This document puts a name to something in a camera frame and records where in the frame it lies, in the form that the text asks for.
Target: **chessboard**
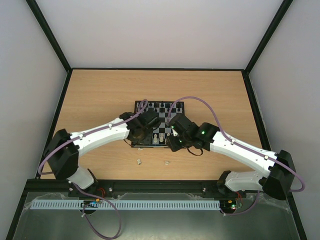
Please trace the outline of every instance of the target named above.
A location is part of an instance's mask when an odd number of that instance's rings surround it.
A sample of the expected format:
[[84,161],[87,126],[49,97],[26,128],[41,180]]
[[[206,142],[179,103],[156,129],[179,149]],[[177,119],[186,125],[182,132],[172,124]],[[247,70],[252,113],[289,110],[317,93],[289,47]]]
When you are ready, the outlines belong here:
[[[135,101],[134,112],[139,111],[139,104],[141,101]],[[146,112],[148,109],[153,109],[160,118],[160,126],[154,128],[153,132],[148,134],[144,140],[140,142],[131,142],[133,148],[163,148],[166,146],[167,137],[173,134],[172,129],[166,125],[168,120],[168,112],[173,104],[173,101],[149,101],[148,106],[144,109]],[[177,114],[185,114],[185,104],[183,101],[177,102],[171,111],[170,120]]]

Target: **black frame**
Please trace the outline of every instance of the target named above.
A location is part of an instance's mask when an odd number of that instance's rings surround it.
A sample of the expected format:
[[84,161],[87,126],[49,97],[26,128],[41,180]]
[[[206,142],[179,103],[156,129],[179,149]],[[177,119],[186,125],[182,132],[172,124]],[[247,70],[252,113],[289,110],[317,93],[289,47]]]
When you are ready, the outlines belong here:
[[[252,58],[250,59],[247,67],[245,69],[217,69],[217,68],[131,68],[131,67],[112,67],[112,68],[94,68],[94,67],[88,67],[88,68],[72,68],[70,64],[68,63],[68,60],[66,59],[62,49],[60,48],[58,41],[56,40],[53,32],[51,31],[48,22],[46,21],[44,15],[42,14],[37,2],[35,0],[26,0],[27,4],[29,5],[31,11],[33,12],[35,18],[37,19],[39,25],[41,26],[44,34],[46,35],[47,39],[52,45],[52,48],[54,49],[56,55],[60,59],[65,71],[67,72],[67,76],[64,82],[64,86],[62,89],[62,93],[58,102],[58,106],[56,108],[51,128],[48,133],[48,138],[46,140],[45,148],[47,147],[48,143],[53,137],[56,124],[58,121],[58,117],[64,102],[64,98],[67,92],[67,88],[69,85],[69,81],[72,75],[73,70],[78,69],[87,69],[87,70],[146,70],[146,71],[241,71],[243,76],[243,81],[245,84],[245,88],[248,94],[248,99],[251,105],[253,117],[255,120],[255,124],[257,127],[257,131],[259,134],[259,138],[261,141],[262,148],[266,150],[271,150],[270,143],[267,137],[266,129],[262,120],[262,116],[257,104],[256,96],[253,91],[253,87],[249,78],[249,73],[253,69],[254,65],[258,61],[260,55],[262,54],[263,50],[267,46],[269,40],[271,39],[273,33],[277,29],[279,23],[281,22],[282,18],[284,17],[285,13],[289,9],[291,3],[293,0],[283,0],[281,6],[279,7],[277,13],[275,14],[272,22],[270,23],[268,29],[266,30],[263,38],[261,39],[259,45],[257,46]],[[154,180],[154,181],[135,181],[135,180],[99,180],[99,182],[104,182],[106,185],[110,186],[120,186],[119,187],[119,193],[121,191],[131,191],[134,192],[134,190],[141,191],[142,189],[146,191],[151,191],[156,188],[157,192],[165,192],[165,193],[194,193],[194,194],[202,194],[203,197],[212,196],[212,193],[210,191],[203,191],[203,188],[208,185],[212,185],[216,181],[160,181],[160,180]],[[10,240],[14,237],[15,230],[17,228],[20,214],[23,210],[27,194],[29,192],[68,192],[69,184],[67,181],[61,181],[61,180],[45,180],[45,179],[39,179],[38,173],[35,176],[35,179],[29,179],[26,182],[26,185],[24,187],[24,190],[22,192],[20,201],[18,203],[16,212],[14,214],[11,226],[9,228],[8,234],[6,239]],[[294,200],[294,197],[292,193],[289,193],[288,195],[288,203],[290,206],[290,209],[293,214],[293,218],[297,227],[298,234],[300,236],[300,239],[306,240],[307,236],[304,230],[304,227],[302,225],[297,206]]]

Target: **white wall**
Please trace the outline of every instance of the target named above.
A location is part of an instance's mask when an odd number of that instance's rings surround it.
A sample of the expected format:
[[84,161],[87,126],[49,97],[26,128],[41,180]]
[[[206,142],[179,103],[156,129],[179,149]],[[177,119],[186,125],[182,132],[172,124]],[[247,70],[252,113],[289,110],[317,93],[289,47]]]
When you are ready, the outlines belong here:
[[72,67],[238,68],[282,0],[37,0]]
[[291,153],[308,239],[320,234],[320,1],[293,1],[250,74],[274,151]]
[[34,178],[66,72],[24,0],[0,1],[0,239]]

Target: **perforated metal strip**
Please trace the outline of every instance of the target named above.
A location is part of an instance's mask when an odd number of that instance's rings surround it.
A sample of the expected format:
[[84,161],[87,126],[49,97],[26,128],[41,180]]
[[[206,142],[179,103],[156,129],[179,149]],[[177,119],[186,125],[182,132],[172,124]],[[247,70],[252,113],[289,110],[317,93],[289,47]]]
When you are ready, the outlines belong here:
[[[119,210],[220,210],[219,201],[153,201],[153,200],[111,200]],[[83,200],[33,200],[32,210],[79,210]],[[107,202],[91,203],[86,209],[113,210]]]

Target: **wooden table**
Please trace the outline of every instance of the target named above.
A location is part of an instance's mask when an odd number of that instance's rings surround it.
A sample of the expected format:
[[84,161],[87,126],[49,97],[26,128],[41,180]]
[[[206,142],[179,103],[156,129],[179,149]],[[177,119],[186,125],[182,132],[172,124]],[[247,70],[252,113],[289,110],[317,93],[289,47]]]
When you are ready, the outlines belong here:
[[[175,101],[184,96],[202,98],[213,107],[227,133],[261,147],[240,71],[73,70],[55,130],[78,132],[105,124],[124,112],[133,112],[136,100]],[[184,103],[190,120],[198,125],[215,124],[204,104],[193,99]],[[139,150],[124,141],[92,150],[79,164],[97,179],[113,180],[216,180],[225,170],[251,170],[218,153],[204,151],[202,156],[193,156],[186,149]],[[46,164],[44,171],[49,170]]]

